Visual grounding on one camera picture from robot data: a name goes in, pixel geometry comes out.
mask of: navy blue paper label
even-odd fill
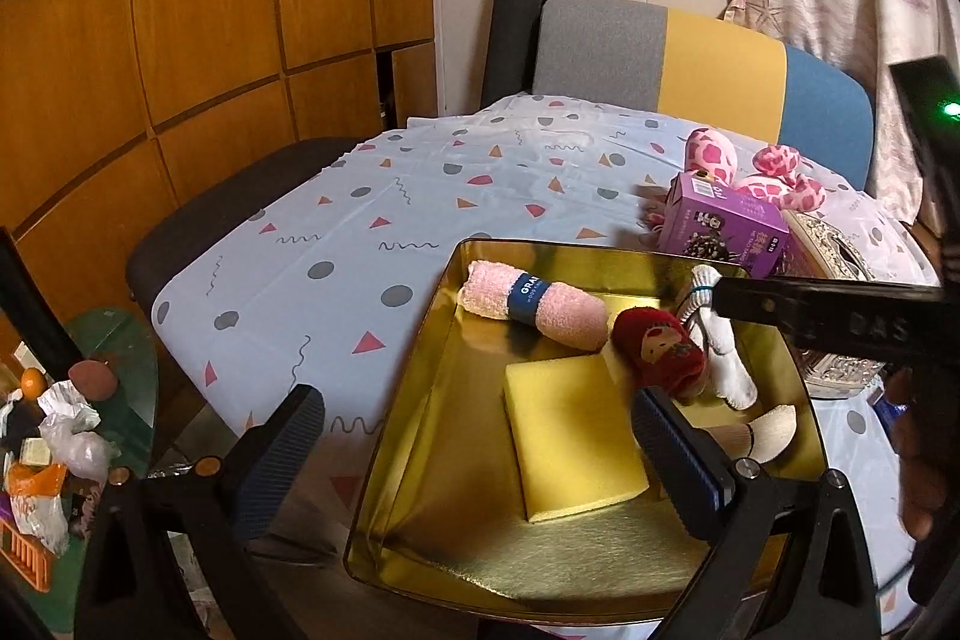
[[[511,320],[536,327],[536,308],[549,287],[546,280],[523,272],[507,294],[507,315]]]

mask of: black cushion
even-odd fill
[[[287,145],[204,191],[163,220],[127,261],[127,285],[147,318],[163,287],[196,258],[361,142],[309,139]]]

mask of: human hand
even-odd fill
[[[902,369],[887,381],[886,399],[892,405],[912,401],[912,376]],[[915,540],[923,540],[933,527],[933,513],[947,501],[947,479],[920,453],[916,415],[907,410],[893,426],[891,441],[901,458],[901,523]]]

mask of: white patterned tablecloth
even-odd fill
[[[698,127],[539,95],[410,125],[359,145],[252,215],[174,277],[152,309],[160,338],[234,432],[266,420],[296,383],[323,392],[328,430],[314,463],[325,474],[323,507],[345,524],[403,356],[457,242],[653,249],[646,209],[662,199]],[[763,143],[730,136],[741,175],[752,173]],[[829,192],[820,217],[856,244],[877,277],[936,283],[923,252],[874,199],[813,162],[803,170]],[[867,422],[864,434],[844,428],[850,411]],[[907,550],[894,513],[896,461],[857,400],[818,404],[817,414],[832,464],[856,476],[882,581]],[[895,602],[885,627],[906,608],[905,593]],[[640,638],[649,629],[564,636]]]

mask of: yellow block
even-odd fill
[[[656,111],[776,143],[785,90],[781,42],[723,20],[667,12]]]
[[[505,395],[527,520],[606,507],[650,486],[602,356],[508,365]]]

